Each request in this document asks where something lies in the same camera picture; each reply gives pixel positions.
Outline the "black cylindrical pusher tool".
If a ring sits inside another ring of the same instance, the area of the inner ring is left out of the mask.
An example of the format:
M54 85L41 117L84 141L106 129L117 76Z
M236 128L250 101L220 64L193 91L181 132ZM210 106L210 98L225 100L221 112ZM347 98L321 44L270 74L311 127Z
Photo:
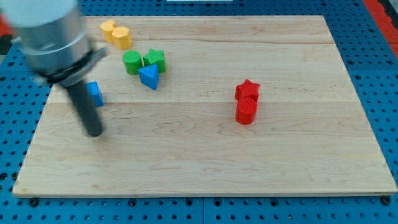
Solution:
M103 133L103 124L95 108L95 104L86 87L86 82L81 80L65 88L79 119L90 137L97 137Z

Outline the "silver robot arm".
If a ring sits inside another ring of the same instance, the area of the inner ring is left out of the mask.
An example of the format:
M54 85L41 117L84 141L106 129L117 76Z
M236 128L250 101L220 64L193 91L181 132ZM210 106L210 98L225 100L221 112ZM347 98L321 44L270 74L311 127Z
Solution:
M107 51L89 38L78 1L6 0L1 9L36 76L64 88L87 135L101 135L104 127L85 76Z

